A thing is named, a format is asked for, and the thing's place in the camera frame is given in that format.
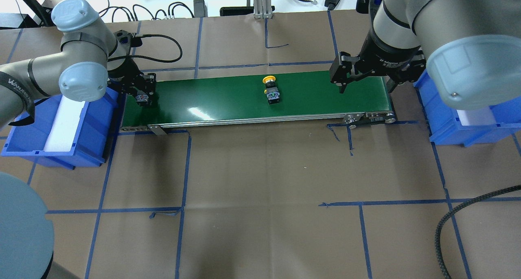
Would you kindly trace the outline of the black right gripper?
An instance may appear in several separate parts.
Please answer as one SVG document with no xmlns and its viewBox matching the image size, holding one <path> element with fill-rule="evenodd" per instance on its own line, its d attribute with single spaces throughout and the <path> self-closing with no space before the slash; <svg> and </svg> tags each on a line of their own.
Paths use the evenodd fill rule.
<svg viewBox="0 0 521 279">
<path fill-rule="evenodd" d="M 339 86 L 339 93 L 346 91 L 348 84 L 367 77 L 385 77 L 387 92 L 393 91 L 405 82 L 415 82 L 427 66 L 427 60 L 419 47 L 400 49 L 382 41 L 370 30 L 358 55 L 346 51 L 337 53 L 329 69 L 332 84 Z"/>
</svg>

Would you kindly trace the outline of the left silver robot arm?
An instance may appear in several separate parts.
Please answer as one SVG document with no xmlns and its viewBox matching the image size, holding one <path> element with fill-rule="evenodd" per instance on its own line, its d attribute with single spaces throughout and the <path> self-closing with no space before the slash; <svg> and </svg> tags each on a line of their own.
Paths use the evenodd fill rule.
<svg viewBox="0 0 521 279">
<path fill-rule="evenodd" d="M 111 88 L 152 104 L 156 75 L 140 71 L 131 54 L 142 35 L 112 32 L 85 0 L 60 1 L 51 19 L 63 32 L 59 53 L 1 66 L 1 127 L 31 125 L 37 103 L 59 94 L 97 101 Z"/>
</svg>

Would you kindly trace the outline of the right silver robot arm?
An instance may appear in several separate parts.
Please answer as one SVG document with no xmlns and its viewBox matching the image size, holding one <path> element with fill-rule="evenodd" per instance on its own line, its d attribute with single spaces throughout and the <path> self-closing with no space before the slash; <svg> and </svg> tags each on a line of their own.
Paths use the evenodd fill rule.
<svg viewBox="0 0 521 279">
<path fill-rule="evenodd" d="M 357 0 L 370 15 L 360 53 L 340 52 L 331 83 L 343 93 L 365 77 L 393 84 L 427 71 L 444 103 L 478 110 L 520 96 L 521 0 Z"/>
</svg>

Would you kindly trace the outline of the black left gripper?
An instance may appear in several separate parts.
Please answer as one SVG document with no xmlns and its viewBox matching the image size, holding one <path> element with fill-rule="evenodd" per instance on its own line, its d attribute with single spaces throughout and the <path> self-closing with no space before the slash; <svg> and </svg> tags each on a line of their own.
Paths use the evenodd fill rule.
<svg viewBox="0 0 521 279">
<path fill-rule="evenodd" d="M 136 94 L 148 94 L 150 106 L 156 104 L 156 73 L 143 73 L 132 58 L 125 58 L 119 67 L 108 71 L 108 80 L 108 87 L 112 90 L 133 98 Z"/>
</svg>

